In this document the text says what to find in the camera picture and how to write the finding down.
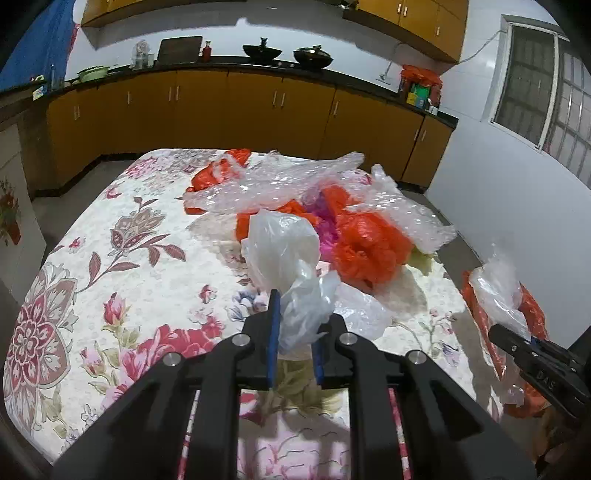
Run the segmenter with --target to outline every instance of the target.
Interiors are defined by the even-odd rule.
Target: blue tarp
[[[0,72],[0,90],[28,83],[38,75],[45,75],[49,82],[52,63],[57,78],[65,77],[74,1],[54,0],[33,21]]]

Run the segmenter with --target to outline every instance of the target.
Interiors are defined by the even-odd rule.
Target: floral bedspread
[[[78,218],[31,286],[3,387],[12,421],[49,461],[165,353],[208,352],[266,309],[268,297],[252,284],[233,240],[235,216],[183,210],[192,175],[216,153],[142,156]],[[262,158],[253,154],[251,164]],[[453,327],[466,305],[443,266],[433,261],[428,275],[403,267],[379,299],[397,314],[377,346],[424,350],[475,397],[479,372],[470,370]],[[487,353],[480,360],[471,364],[489,368]],[[486,402],[498,416],[493,391]],[[320,390],[309,361],[280,361],[275,391],[241,395],[239,475],[348,478],[348,428],[346,391]]]

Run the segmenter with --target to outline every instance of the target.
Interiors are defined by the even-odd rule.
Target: door
[[[465,30],[464,22],[439,7],[433,43],[455,60],[460,60]]]
[[[105,14],[108,8],[109,0],[88,0],[82,16],[82,24]]]
[[[422,115],[391,103],[387,104],[373,157],[364,162],[363,169],[370,171],[371,165],[380,163],[387,175],[399,181],[422,123]]]
[[[135,152],[172,146],[176,75],[176,72],[161,72],[133,78],[131,109],[138,129]]]
[[[451,12],[462,23],[466,23],[468,17],[468,0],[437,0],[437,3],[445,7],[448,12]]]
[[[425,117],[413,154],[402,175],[402,181],[428,187],[437,171],[452,131],[440,121],[430,116]]]
[[[337,89],[319,158],[338,158],[357,151],[365,154],[365,161],[373,161],[372,152],[385,109],[383,100]]]
[[[404,0],[359,0],[357,9],[397,24],[402,14],[403,2]]]
[[[132,82],[119,80],[99,87],[99,121],[102,133],[99,151],[110,153],[137,153],[139,144],[138,123],[132,105]]]
[[[405,0],[399,25],[432,43],[438,8],[432,0]]]
[[[273,148],[284,155],[317,159],[335,88],[284,78],[280,94]]]
[[[47,108],[51,149],[60,186],[70,180],[72,165],[76,162],[78,150],[76,94],[77,92],[73,90],[61,95],[52,100]]]
[[[227,72],[180,70],[174,89],[176,148],[220,148]]]
[[[221,148],[269,152],[276,146],[281,80],[256,73],[228,74],[228,94],[222,104]]]

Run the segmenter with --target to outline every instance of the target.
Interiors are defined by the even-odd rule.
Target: pot
[[[243,45],[242,49],[250,58],[263,62],[271,61],[281,53],[277,48],[267,47],[267,39],[262,37],[260,45]]]
[[[314,47],[298,48],[294,50],[294,57],[298,63],[311,69],[323,69],[332,62],[332,57],[321,50],[322,45]]]

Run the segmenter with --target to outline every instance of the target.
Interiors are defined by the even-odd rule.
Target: black countertop
[[[315,80],[317,82],[328,83],[337,87],[356,90],[358,92],[366,93],[368,95],[395,102],[396,104],[407,108],[413,112],[424,116],[436,118],[441,123],[448,127],[455,128],[458,119],[454,116],[439,112],[437,115],[432,115],[425,110],[416,108],[408,103],[402,101],[398,92],[393,92],[380,85],[376,85],[366,80],[358,79],[344,73],[336,72],[334,70],[309,70],[303,68],[298,63],[283,60],[271,60],[269,63],[258,63],[249,57],[233,57],[233,56],[212,56],[211,61],[207,63],[182,63],[177,65],[158,65],[154,67],[131,70],[129,67],[121,67],[109,73],[106,77],[98,80],[91,80],[84,83],[76,83],[74,85],[64,87],[59,90],[50,92],[49,96],[61,95],[73,89],[87,88],[101,85],[106,82],[114,82],[117,80],[124,80],[132,78],[136,75],[151,73],[151,72],[166,72],[168,70],[185,70],[185,69],[203,69],[203,70],[240,70],[249,72],[270,72],[281,75],[293,76],[296,78],[303,78]]]

